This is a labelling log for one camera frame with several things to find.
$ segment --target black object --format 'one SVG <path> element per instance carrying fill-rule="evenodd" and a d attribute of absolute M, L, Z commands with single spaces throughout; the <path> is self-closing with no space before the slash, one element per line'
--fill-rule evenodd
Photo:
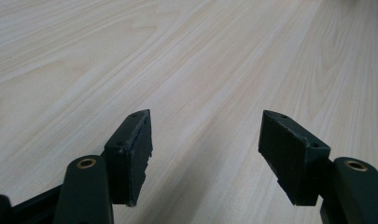
<path fill-rule="evenodd" d="M 364 161 L 328 159 L 330 148 L 293 119 L 264 111 L 259 152 L 296 205 L 324 199 L 323 223 L 377 223 L 378 172 Z"/>
<path fill-rule="evenodd" d="M 61 186 L 14 207 L 0 195 L 0 224 L 113 223 L 112 202 L 136 205 L 152 148 L 150 111 L 133 113 L 107 141 L 102 156 L 69 164 Z"/>

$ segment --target wooden table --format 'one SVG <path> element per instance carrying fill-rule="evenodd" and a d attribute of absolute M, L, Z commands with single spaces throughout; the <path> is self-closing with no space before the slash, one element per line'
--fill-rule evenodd
<path fill-rule="evenodd" d="M 153 157 L 116 223 L 321 223 L 258 153 L 284 113 L 378 169 L 378 0 L 0 1 L 0 193 L 13 205 L 149 108 Z"/>

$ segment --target light wood surface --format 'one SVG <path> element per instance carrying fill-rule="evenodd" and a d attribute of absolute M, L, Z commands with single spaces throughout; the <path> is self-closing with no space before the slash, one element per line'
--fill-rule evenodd
<path fill-rule="evenodd" d="M 149 108 L 153 157 L 116 223 L 321 223 L 258 154 L 284 113 L 378 169 L 378 0 L 0 1 L 0 193 L 13 205 Z"/>

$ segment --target tabletop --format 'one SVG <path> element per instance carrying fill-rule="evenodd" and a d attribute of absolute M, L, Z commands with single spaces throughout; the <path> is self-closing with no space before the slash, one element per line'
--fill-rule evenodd
<path fill-rule="evenodd" d="M 62 184 L 131 113 L 153 156 L 116 223 L 321 223 L 258 153 L 286 114 L 378 169 L 378 0 L 0 1 L 0 194 Z"/>

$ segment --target wood grain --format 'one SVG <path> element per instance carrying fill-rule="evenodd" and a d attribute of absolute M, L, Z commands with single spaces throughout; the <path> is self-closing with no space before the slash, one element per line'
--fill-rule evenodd
<path fill-rule="evenodd" d="M 0 193 L 59 185 L 149 108 L 116 223 L 321 223 L 258 154 L 262 110 L 378 169 L 378 0 L 0 1 Z"/>

